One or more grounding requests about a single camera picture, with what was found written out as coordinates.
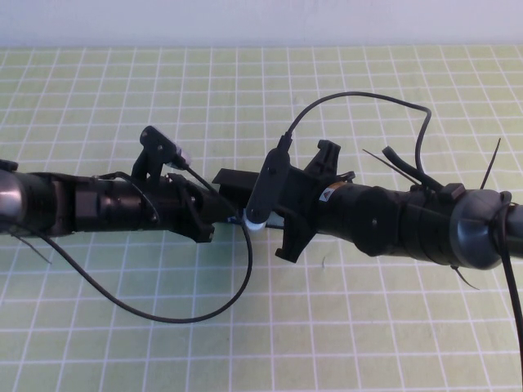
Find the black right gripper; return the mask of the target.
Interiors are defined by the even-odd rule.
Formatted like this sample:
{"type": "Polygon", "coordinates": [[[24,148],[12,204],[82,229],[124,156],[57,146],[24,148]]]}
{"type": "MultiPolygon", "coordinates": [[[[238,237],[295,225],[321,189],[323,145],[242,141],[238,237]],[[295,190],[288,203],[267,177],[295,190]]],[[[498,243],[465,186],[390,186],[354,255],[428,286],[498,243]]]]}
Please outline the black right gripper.
{"type": "Polygon", "coordinates": [[[296,262],[317,234],[351,239],[355,173],[337,173],[340,149],[331,141],[320,140],[318,152],[305,168],[289,168],[275,207],[275,212],[284,219],[283,241],[276,250],[277,257],[296,262]]]}

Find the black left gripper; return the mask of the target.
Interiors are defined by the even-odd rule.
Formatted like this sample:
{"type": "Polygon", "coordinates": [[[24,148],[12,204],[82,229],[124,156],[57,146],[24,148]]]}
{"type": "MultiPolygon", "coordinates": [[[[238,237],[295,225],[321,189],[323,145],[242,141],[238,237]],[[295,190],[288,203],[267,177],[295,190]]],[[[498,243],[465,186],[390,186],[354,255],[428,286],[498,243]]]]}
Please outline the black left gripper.
{"type": "Polygon", "coordinates": [[[238,224],[237,212],[216,190],[205,190],[181,175],[138,186],[126,180],[90,179],[75,187],[73,228],[76,232],[170,231],[209,243],[212,224],[238,224]]]}

